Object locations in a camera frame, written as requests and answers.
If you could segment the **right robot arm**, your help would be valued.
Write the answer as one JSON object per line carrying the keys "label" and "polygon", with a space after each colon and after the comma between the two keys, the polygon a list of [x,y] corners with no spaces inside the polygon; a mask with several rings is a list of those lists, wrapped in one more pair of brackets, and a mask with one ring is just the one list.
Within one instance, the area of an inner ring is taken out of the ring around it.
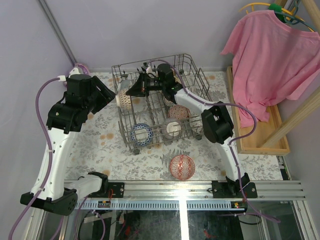
{"label": "right robot arm", "polygon": [[147,97],[151,91],[162,92],[167,100],[189,109],[201,118],[204,136],[211,143],[217,144],[219,154],[225,161],[229,194],[236,198],[241,195],[246,198],[245,191],[250,178],[243,171],[237,154],[236,139],[233,138],[234,124],[227,109],[229,104],[221,101],[214,103],[187,89],[180,73],[169,63],[159,64],[156,71],[146,63],[126,95]]}

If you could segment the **purple striped bowl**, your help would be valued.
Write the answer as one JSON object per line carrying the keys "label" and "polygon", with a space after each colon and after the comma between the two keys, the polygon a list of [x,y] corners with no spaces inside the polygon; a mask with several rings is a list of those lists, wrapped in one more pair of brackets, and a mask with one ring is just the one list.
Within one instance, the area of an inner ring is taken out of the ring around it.
{"label": "purple striped bowl", "polygon": [[168,118],[161,124],[160,130],[165,140],[173,140],[181,134],[182,126],[178,119]]}

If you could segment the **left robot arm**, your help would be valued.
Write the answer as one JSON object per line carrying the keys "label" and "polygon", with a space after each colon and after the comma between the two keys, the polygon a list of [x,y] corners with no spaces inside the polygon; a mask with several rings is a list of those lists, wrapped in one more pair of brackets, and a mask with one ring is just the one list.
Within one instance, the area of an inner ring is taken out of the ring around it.
{"label": "left robot arm", "polygon": [[40,124],[47,140],[45,152],[36,182],[30,192],[21,195],[20,203],[68,216],[79,199],[102,198],[109,193],[108,176],[103,173],[91,171],[71,183],[65,183],[65,174],[74,142],[89,114],[98,113],[116,95],[78,65],[58,81],[66,83],[66,91],[49,110],[46,123]]}

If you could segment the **grey wire dish rack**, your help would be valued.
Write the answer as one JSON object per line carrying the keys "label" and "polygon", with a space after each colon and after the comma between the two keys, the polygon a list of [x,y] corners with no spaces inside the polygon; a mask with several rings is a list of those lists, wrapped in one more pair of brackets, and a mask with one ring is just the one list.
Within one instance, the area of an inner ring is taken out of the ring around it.
{"label": "grey wire dish rack", "polygon": [[[152,73],[157,74],[160,64],[169,62],[181,75],[185,86],[205,100],[210,100],[210,86],[201,68],[197,68],[190,54],[181,53],[150,59]],[[173,112],[173,103],[166,100],[160,90],[148,96],[127,96],[128,103],[118,105],[119,131],[124,144],[133,155],[154,145],[171,144],[174,141],[203,138],[201,118],[193,113],[181,116]]]}

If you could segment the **brown diamond dotted bowl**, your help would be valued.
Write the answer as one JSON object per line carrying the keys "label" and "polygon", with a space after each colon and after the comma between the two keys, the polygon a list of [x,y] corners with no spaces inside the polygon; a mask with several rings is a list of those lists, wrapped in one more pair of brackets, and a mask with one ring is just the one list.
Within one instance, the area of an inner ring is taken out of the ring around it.
{"label": "brown diamond dotted bowl", "polygon": [[190,116],[190,110],[182,105],[174,105],[168,111],[168,117],[177,120],[188,119]]}

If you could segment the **navy geometric pattern bowl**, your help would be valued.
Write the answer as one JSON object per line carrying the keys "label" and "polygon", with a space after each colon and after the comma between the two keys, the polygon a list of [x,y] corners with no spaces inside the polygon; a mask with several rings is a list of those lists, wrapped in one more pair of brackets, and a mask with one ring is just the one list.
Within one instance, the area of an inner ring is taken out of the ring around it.
{"label": "navy geometric pattern bowl", "polygon": [[171,108],[176,105],[174,102],[167,100],[164,96],[163,96],[163,102],[164,102],[165,106],[168,108]]}

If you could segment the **orange diamond white bowl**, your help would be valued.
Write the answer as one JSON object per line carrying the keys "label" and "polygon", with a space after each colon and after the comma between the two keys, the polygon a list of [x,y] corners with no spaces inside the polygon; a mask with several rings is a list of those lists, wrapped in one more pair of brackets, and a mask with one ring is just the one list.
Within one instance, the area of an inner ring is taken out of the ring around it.
{"label": "orange diamond white bowl", "polygon": [[191,130],[195,134],[202,134],[203,133],[203,123],[202,123],[202,118],[195,114],[192,115],[189,119],[189,125],[191,127]]}

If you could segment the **red lattice pattern bowl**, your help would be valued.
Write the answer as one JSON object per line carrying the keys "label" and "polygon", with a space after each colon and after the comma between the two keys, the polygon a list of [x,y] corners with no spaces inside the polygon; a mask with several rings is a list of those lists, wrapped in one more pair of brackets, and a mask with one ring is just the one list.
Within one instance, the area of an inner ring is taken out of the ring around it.
{"label": "red lattice pattern bowl", "polygon": [[193,159],[188,155],[177,155],[169,163],[171,175],[178,180],[186,181],[190,179],[196,170]]}

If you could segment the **brown floral grid bowl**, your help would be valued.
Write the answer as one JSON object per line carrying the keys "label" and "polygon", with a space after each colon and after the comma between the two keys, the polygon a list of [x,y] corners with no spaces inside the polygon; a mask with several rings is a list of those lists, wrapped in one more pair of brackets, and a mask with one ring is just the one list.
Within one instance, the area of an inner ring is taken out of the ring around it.
{"label": "brown floral grid bowl", "polygon": [[115,99],[118,107],[120,107],[122,110],[130,111],[132,109],[132,102],[131,97],[126,95],[127,91],[127,89],[120,90],[115,96]]}

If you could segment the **blue white porcelain bowl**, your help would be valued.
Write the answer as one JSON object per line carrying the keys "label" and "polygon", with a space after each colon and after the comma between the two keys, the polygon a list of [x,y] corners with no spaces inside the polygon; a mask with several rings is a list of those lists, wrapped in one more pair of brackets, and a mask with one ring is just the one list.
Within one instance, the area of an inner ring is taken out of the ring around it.
{"label": "blue white porcelain bowl", "polygon": [[137,123],[132,127],[129,136],[137,146],[145,147],[153,140],[154,133],[148,124]]}

